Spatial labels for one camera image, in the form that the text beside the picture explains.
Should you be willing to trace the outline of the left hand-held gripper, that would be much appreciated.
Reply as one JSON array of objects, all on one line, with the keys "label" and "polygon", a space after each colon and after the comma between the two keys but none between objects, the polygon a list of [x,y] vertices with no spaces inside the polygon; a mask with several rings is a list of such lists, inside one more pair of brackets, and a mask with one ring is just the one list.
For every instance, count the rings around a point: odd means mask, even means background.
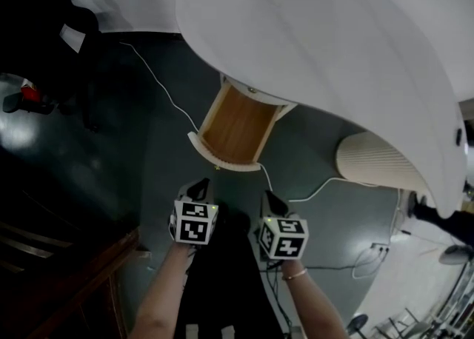
[{"label": "left hand-held gripper", "polygon": [[174,200],[169,231],[177,243],[206,246],[216,226],[218,205],[209,178],[184,185]]}]

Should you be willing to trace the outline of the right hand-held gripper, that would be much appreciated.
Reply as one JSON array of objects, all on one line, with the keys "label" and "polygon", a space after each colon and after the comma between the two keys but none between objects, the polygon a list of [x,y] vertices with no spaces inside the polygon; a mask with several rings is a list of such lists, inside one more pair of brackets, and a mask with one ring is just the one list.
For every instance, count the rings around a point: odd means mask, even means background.
[{"label": "right hand-held gripper", "polygon": [[262,261],[300,260],[309,240],[306,219],[272,191],[261,198],[256,240]]}]

